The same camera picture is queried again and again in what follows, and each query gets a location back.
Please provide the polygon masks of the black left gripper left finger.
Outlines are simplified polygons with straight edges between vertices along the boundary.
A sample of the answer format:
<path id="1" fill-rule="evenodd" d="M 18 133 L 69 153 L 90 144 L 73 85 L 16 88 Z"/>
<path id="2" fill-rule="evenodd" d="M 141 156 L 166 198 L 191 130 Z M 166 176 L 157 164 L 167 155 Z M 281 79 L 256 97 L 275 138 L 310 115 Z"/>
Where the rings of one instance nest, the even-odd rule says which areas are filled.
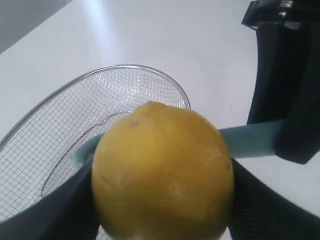
<path id="1" fill-rule="evenodd" d="M 0 224 L 2 240 L 94 240 L 99 231 L 88 161 L 56 190 Z"/>

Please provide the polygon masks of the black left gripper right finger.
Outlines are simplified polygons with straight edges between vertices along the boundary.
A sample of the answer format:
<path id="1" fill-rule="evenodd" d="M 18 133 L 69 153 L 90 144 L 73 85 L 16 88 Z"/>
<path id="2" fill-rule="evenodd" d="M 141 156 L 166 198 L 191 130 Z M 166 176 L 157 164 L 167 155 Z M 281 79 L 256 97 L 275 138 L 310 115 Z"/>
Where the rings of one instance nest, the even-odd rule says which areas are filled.
<path id="1" fill-rule="evenodd" d="M 233 240 L 318 240 L 320 218 L 269 188 L 232 159 L 234 204 L 228 228 Z"/>

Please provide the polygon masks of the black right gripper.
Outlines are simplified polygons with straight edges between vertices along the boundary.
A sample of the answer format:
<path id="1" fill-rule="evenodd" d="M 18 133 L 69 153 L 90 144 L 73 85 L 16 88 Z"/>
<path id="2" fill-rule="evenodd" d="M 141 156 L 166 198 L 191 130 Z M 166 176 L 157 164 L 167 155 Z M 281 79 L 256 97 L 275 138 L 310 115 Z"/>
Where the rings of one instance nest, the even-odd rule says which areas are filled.
<path id="1" fill-rule="evenodd" d="M 282 24 L 320 22 L 318 0 L 254 0 L 241 24 L 256 30 L 257 74 L 247 123 L 285 119 L 300 92 L 310 53 L 308 27 Z"/>

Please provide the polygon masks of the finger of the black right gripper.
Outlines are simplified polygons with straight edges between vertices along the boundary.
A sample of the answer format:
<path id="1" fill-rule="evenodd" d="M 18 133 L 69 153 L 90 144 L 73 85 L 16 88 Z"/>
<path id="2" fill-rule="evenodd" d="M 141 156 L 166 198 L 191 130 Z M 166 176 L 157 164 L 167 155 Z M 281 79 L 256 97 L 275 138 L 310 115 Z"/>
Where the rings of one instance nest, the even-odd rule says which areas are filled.
<path id="1" fill-rule="evenodd" d="M 275 139 L 275 155 L 305 165 L 320 150 L 320 25 L 311 26 L 302 85 Z"/>

